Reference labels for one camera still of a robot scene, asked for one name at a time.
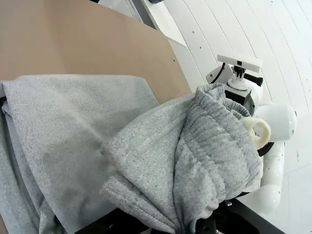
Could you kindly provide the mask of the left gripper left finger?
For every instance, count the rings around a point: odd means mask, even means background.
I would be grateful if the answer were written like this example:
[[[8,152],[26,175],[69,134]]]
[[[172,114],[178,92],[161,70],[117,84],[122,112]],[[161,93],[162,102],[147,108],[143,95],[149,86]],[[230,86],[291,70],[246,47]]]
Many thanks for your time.
[[[135,217],[115,209],[76,234],[141,234],[149,228]]]

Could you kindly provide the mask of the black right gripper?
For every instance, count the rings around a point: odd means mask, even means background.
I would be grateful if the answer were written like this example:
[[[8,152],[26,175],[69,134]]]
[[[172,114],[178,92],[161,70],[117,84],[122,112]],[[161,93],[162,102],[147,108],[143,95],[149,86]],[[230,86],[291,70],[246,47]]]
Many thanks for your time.
[[[235,88],[232,88],[231,86],[227,84],[224,85],[224,88],[225,88],[226,98],[229,98],[241,104],[242,106],[244,106],[248,110],[250,115],[254,114],[255,104],[251,96],[251,93],[252,93],[251,88],[248,88],[247,90],[242,91],[242,90],[237,90]]]

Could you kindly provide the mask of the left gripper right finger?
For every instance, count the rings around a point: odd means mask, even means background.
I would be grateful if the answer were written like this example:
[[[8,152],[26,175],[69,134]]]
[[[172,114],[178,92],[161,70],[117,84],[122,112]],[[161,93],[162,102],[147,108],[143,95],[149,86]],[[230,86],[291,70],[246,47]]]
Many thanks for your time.
[[[225,200],[207,219],[195,226],[197,234],[282,234],[283,231],[257,214],[261,202],[255,195],[239,195]]]

